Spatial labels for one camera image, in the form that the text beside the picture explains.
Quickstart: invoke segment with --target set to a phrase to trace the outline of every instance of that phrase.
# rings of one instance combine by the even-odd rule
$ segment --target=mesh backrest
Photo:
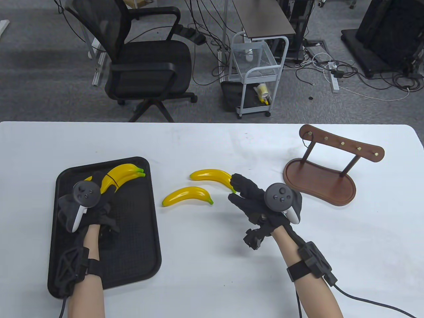
[[[116,61],[131,28],[131,18],[122,0],[67,0],[72,13]]]

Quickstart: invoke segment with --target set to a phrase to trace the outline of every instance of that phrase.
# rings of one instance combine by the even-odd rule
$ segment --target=yellow banana
[[[119,179],[118,188],[115,190],[115,192],[118,191],[118,189],[120,187],[122,187],[126,182],[140,178],[140,177],[145,177],[145,176],[146,175],[142,172],[136,172],[136,173],[133,173],[132,175],[129,175],[129,176],[123,177],[122,179]]]
[[[209,192],[205,189],[199,187],[186,187],[172,192],[162,201],[162,205],[170,206],[187,199],[198,199],[208,202],[211,205],[213,204]]]
[[[220,182],[229,188],[232,192],[236,193],[234,188],[230,184],[231,175],[225,171],[217,169],[205,169],[195,171],[190,175],[190,179],[194,181],[216,181]]]
[[[143,173],[144,170],[141,168],[138,168],[136,165],[133,165],[131,163],[125,163],[123,165],[116,166],[112,170],[110,170],[107,175],[102,180],[102,185],[100,187],[100,193],[103,194],[106,192],[106,190],[111,186],[114,185],[117,187],[117,190],[119,189],[121,185],[119,185],[121,179],[124,179],[125,177],[132,176],[134,174],[140,173],[141,175],[138,177],[144,177],[145,174]],[[86,178],[86,181],[91,181],[92,176]]]

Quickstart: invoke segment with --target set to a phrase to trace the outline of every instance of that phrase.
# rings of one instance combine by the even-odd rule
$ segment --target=office chair
[[[106,94],[119,105],[124,105],[125,100],[143,100],[129,122],[135,122],[151,105],[156,105],[173,123],[164,100],[190,98],[192,103],[197,102],[194,93],[186,92],[192,71],[189,48],[171,40],[175,31],[187,30],[178,24],[178,8],[128,10],[122,0],[68,0],[65,9],[96,37],[111,59]],[[166,40],[124,43],[132,20],[157,14],[176,17]]]

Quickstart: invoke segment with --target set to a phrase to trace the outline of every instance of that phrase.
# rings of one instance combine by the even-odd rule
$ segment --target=white table
[[[158,123],[0,123],[0,317],[57,317],[47,291],[55,181],[68,167],[142,156],[151,165],[162,249],[153,278],[105,292],[107,317],[297,317],[294,286],[271,238],[257,251],[251,225],[228,190],[188,180],[203,168],[241,173],[266,188],[305,152],[301,125]],[[424,316],[424,151],[408,126],[317,125],[382,146],[379,163],[349,173],[356,198],[335,207],[303,195],[295,230],[313,240],[346,292]],[[310,160],[341,169],[352,155],[316,145]],[[162,199],[188,185],[215,202]],[[402,317],[333,292],[345,318]]]

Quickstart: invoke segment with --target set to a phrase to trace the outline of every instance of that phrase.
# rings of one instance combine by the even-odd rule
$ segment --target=gray carpet
[[[184,25],[191,22],[183,0],[159,1],[160,5],[179,7]],[[213,1],[222,12],[223,0]],[[204,3],[213,10],[209,0],[204,0]],[[324,8],[315,7],[307,38],[324,39],[335,59],[353,61],[340,40],[340,31],[357,28],[369,3],[370,0],[358,0],[356,9],[351,10],[348,1],[329,0]],[[202,14],[210,30],[222,34],[206,10],[203,9]],[[67,16],[77,33],[81,34],[76,20],[70,14]],[[63,16],[57,14],[53,0],[2,0],[2,19],[10,20],[10,25],[0,39],[0,121],[127,121],[132,115],[136,102],[121,107],[110,100],[103,89],[105,77],[100,87],[91,86],[94,69],[87,57],[85,44],[72,33]],[[172,24],[172,21],[171,17],[135,21],[128,38],[156,26]],[[232,3],[229,27],[235,31],[241,28]],[[151,31],[140,40],[164,39],[167,30]],[[194,44],[185,42],[193,52]],[[211,70],[216,65],[216,59],[206,45],[196,48],[194,76],[197,82],[214,80]],[[298,81],[294,71],[284,71],[270,118],[251,114],[238,121],[234,113],[225,112],[219,82],[199,86],[192,81],[189,91],[199,96],[196,104],[188,100],[167,101],[165,104],[176,122],[406,124],[412,126],[424,141],[424,90],[411,93],[400,101],[384,102],[344,90],[332,94],[323,74],[313,70],[302,70],[298,75],[314,86]],[[380,81],[372,81],[372,84],[386,86]],[[341,86],[382,99],[406,95],[395,88],[384,91],[371,89],[357,77],[344,80]],[[163,122],[165,119],[152,107],[139,121]]]

